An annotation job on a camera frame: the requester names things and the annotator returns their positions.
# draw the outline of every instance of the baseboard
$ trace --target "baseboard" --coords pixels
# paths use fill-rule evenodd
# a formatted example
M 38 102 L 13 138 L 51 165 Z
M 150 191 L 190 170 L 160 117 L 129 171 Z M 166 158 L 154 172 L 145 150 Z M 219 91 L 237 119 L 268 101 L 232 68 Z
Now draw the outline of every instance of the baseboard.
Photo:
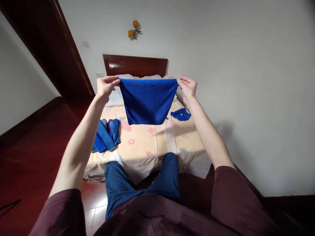
M 63 103 L 62 97 L 56 97 L 49 103 L 26 117 L 17 125 L 13 126 L 7 132 L 0 135 L 0 148 L 14 145 L 20 137 L 27 134 L 37 123 L 43 120 L 57 104 Z

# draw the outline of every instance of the knee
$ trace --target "knee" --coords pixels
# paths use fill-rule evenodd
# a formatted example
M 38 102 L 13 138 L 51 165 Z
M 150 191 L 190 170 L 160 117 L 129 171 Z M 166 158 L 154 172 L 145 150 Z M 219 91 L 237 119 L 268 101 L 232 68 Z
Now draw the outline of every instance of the knee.
M 163 159 L 174 159 L 178 161 L 176 154 L 173 152 L 166 153 Z
M 106 173 L 110 170 L 110 169 L 121 169 L 121 165 L 118 163 L 118 161 L 111 161 L 109 163 L 107 163 L 106 168 L 105 168 L 105 178 L 106 178 Z

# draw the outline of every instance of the wooden headboard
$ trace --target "wooden headboard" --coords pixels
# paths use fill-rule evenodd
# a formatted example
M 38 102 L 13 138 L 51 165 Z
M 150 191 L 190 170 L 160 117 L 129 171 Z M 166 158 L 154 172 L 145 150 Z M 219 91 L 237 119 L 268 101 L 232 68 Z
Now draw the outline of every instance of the wooden headboard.
M 135 77 L 166 75 L 167 59 L 103 54 L 107 75 L 130 74 Z

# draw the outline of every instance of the shirt sleeve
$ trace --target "shirt sleeve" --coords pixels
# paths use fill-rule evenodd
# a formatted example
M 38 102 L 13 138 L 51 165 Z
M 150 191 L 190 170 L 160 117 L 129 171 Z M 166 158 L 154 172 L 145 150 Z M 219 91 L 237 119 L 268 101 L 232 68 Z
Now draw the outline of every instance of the shirt sleeve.
M 67 189 L 48 198 L 30 235 L 86 235 L 80 190 Z
M 244 236 L 279 233 L 246 179 L 228 166 L 215 171 L 211 215 Z

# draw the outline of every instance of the hand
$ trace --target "hand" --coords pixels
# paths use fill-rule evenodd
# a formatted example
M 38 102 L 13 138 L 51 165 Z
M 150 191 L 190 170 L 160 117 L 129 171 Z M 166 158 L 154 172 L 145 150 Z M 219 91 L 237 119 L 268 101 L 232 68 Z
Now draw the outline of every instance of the hand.
M 196 98 L 197 82 L 188 77 L 178 77 L 177 83 L 183 90 L 184 103 L 188 104 L 192 98 Z
M 120 80 L 118 76 L 106 76 L 97 79 L 97 96 L 109 101 L 109 95 L 115 90 L 115 86 L 119 86 Z

